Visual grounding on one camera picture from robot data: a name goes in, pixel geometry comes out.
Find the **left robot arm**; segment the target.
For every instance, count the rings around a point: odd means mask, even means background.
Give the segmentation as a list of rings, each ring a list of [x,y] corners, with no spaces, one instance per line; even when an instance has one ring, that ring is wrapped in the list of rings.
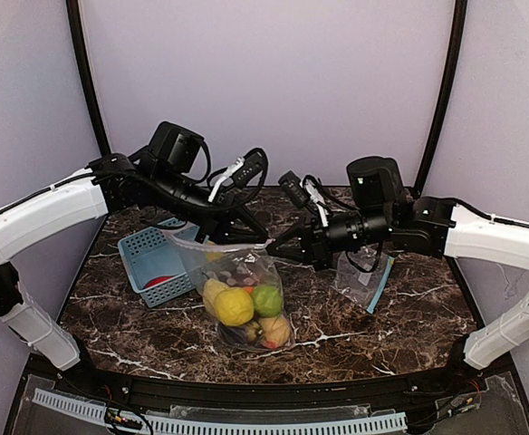
[[[198,227],[197,241],[264,242],[266,229],[246,205],[264,186],[269,161],[253,148],[229,166],[192,169],[203,136],[163,121],[147,145],[127,156],[113,153],[60,181],[0,208],[0,322],[61,372],[90,364],[84,345],[36,303],[13,261],[23,252],[92,221],[128,208],[155,207]]]

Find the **small blue zip bag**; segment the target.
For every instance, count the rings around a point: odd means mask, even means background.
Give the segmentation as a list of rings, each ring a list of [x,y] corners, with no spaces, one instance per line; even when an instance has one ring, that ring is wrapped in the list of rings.
[[[368,314],[374,314],[393,264],[392,256],[381,253],[376,268],[370,273],[364,273],[351,264],[346,253],[341,253],[337,261],[332,289]]]

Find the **purple eggplant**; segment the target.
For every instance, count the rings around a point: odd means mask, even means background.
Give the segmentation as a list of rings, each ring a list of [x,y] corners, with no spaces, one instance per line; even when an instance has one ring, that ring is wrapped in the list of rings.
[[[250,344],[243,326],[226,326],[219,323],[217,334],[225,344],[233,347],[243,348]]]

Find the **large pink zip bag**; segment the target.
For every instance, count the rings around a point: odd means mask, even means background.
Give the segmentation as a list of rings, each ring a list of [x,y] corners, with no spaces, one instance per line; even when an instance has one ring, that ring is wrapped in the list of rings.
[[[293,343],[282,279],[266,243],[218,245],[197,242],[197,230],[165,229],[203,306],[226,345],[252,353]]]

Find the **yellow lemon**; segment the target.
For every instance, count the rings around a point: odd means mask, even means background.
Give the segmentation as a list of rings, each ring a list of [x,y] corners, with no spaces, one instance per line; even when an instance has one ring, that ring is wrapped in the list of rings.
[[[253,300],[244,288],[232,287],[221,292],[215,303],[216,317],[226,326],[240,326],[255,315]]]

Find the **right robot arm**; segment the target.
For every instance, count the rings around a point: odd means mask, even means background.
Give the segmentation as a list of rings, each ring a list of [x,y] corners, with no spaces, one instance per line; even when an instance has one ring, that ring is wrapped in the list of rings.
[[[336,253],[390,242],[430,257],[472,258],[529,271],[529,223],[487,214],[457,198],[410,199],[393,158],[365,157],[347,168],[355,206],[329,215],[324,206],[266,250],[323,270]],[[449,364],[482,371],[529,339],[529,292],[490,325],[461,338]]]

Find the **green apple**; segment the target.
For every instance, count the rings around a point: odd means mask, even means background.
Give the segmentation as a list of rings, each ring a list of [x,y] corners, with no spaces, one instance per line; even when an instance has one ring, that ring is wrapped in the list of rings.
[[[281,290],[273,285],[258,285],[251,294],[255,311],[262,317],[279,315],[284,308]]]

